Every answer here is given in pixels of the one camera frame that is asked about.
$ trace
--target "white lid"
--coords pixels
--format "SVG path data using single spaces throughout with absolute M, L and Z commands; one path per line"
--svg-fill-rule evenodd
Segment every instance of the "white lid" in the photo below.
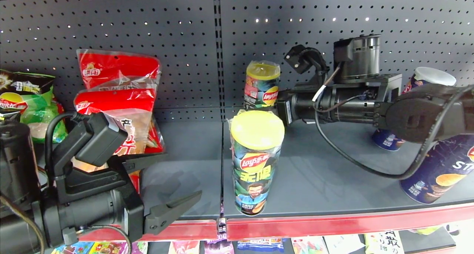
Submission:
M 415 69 L 415 79 L 425 80 L 432 84 L 440 84 L 445 86 L 454 86 L 456 78 L 448 74 L 447 72 L 430 68 L 430 67 L 418 67 Z

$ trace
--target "chips can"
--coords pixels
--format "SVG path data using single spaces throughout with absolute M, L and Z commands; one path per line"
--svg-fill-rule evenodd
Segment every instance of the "chips can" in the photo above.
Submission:
M 284 137 L 272 112 L 244 111 L 229 121 L 236 206 L 245 215 L 264 210 Z
M 272 107 L 278 97 L 280 66 L 270 61 L 252 61 L 247 66 L 244 89 L 246 109 Z
M 401 93 L 405 94 L 415 87 L 430 83 L 453 86 L 456 83 L 456 78 L 438 69 L 418 67 L 415 69 L 415 73 Z M 372 140 L 377 146 L 388 151 L 397 151 L 403 143 L 405 143 L 405 140 L 398 138 L 395 134 L 385 129 L 377 129 L 374 134 L 372 134 Z
M 474 136 L 461 134 L 437 142 L 420 168 L 400 185 L 410 198 L 431 204 L 473 170 Z

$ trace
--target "yellow lid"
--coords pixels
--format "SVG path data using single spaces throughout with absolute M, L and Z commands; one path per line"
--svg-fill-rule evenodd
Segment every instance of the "yellow lid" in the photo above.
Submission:
M 257 80 L 272 80 L 280 76 L 280 67 L 261 62 L 251 62 L 247 66 L 247 75 Z
M 285 127 L 272 112 L 244 111 L 232 119 L 230 134 L 246 148 L 267 150 L 281 145 Z

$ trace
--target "white cable tie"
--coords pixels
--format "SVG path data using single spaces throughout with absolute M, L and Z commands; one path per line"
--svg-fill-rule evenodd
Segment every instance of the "white cable tie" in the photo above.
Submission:
M 321 95 L 321 93 L 323 93 L 324 89 L 326 88 L 325 85 L 322 85 L 320 87 L 320 89 L 318 90 L 318 92 L 316 92 L 316 94 L 314 94 L 314 97 L 312 99 L 313 102 L 316 102 L 316 99 L 318 99 L 318 97 Z

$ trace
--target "red shelf trim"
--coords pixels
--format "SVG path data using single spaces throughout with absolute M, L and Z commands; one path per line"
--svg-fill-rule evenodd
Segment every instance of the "red shelf trim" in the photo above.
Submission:
M 474 217 L 474 203 L 380 213 L 227 219 L 230 241 L 406 230 Z
M 442 249 L 420 252 L 420 254 L 454 254 L 454 253 L 456 253 L 456 247 L 447 247 L 447 248 L 442 248 Z
M 175 221 L 158 235 L 144 234 L 139 241 L 214 240 L 217 238 L 216 220 Z M 125 241 L 112 229 L 100 229 L 82 235 L 80 241 Z

